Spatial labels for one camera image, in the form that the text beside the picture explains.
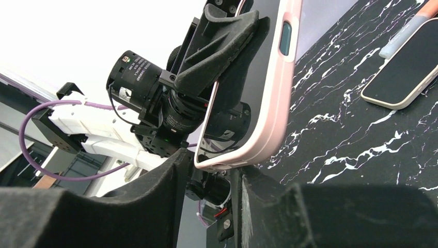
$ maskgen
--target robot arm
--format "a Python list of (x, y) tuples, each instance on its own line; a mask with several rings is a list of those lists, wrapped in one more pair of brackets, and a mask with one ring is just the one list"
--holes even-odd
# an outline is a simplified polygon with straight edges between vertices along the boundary
[[(73, 91), (63, 100), (90, 101), (82, 94)], [(138, 113), (130, 110), (118, 110), (129, 121), (135, 121)], [(145, 151), (135, 134), (130, 132), (131, 125), (119, 119), (114, 110), (92, 106), (58, 105), (48, 119), (67, 135), (84, 134), (86, 139), (80, 142), (87, 153), (115, 157), (147, 171), (161, 165), (166, 158)]]

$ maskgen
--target smartphone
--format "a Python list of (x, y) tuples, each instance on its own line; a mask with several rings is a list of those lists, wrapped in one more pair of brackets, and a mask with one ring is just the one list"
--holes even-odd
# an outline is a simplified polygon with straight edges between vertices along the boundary
[(302, 0), (242, 0), (237, 14), (259, 11), (258, 27), (213, 85), (195, 166), (220, 171), (259, 163), (286, 132)]
[(438, 18), (423, 23), (397, 50), (361, 97), (388, 109), (407, 107), (438, 75)]

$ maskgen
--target black marble surface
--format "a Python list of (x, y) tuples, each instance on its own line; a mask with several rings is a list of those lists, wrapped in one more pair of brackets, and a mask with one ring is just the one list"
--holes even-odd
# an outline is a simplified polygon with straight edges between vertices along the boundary
[(379, 50), (425, 2), (359, 0), (297, 62), (285, 142), (258, 165), (265, 174), (282, 184), (413, 185), (437, 202), (436, 80), (399, 111), (360, 97), (384, 64)]

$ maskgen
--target purple cable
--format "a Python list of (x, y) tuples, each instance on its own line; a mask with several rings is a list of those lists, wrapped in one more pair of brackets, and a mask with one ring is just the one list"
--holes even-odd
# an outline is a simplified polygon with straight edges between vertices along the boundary
[[(34, 159), (30, 156), (29, 152), (27, 151), (26, 148), (26, 144), (24, 141), (24, 134), (25, 134), (25, 130), (26, 130), (26, 126), (27, 123), (30, 121), (30, 119), (40, 110), (46, 108), (46, 107), (50, 107), (50, 106), (56, 106), (56, 105), (66, 105), (66, 104), (82, 104), (81, 101), (77, 101), (77, 100), (56, 100), (56, 101), (51, 101), (51, 102), (46, 102), (46, 103), (42, 103), (41, 105), (36, 106), (34, 109), (32, 109), (25, 117), (23, 122), (20, 125), (20, 129), (18, 132), (18, 140), (20, 143), (20, 148), (21, 151), (23, 152), (23, 156), (24, 158), (29, 162), (29, 164), (31, 166), (33, 166), (35, 169), (41, 171), (42, 173), (53, 177), (57, 180), (65, 180), (65, 181), (75, 181), (75, 182), (79, 182), (79, 181), (87, 181), (87, 180), (93, 180), (93, 179), (97, 179), (97, 178), (101, 178), (104, 177), (106, 175), (109, 175), (113, 172), (116, 172), (126, 166), (129, 165), (129, 163), (124, 163), (121, 166), (118, 166), (114, 169), (110, 169), (106, 172), (103, 172), (101, 174), (97, 174), (97, 175), (93, 175), (93, 176), (89, 176), (89, 177), (64, 177), (64, 176), (60, 176), (57, 174), (54, 174), (44, 168), (42, 168), (39, 164), (37, 164), (37, 162), (34, 161)], [(108, 110), (112, 110), (112, 106), (107, 106), (107, 105), (101, 105), (101, 104), (97, 104), (97, 103), (92, 103), (92, 102), (86, 102), (85, 103), (86, 106), (91, 106), (91, 107), (97, 107), (99, 109), (107, 109)]]
[[(103, 110), (113, 110), (113, 107), (111, 105), (103, 105), (103, 104), (98, 104), (98, 103), (94, 103), (94, 102), (85, 102), (84, 105), (90, 106), (90, 107), (96, 107), (96, 108), (103, 109)], [(123, 106), (123, 105), (119, 105), (116, 108), (117, 108), (117, 110), (126, 110), (128, 107)]]

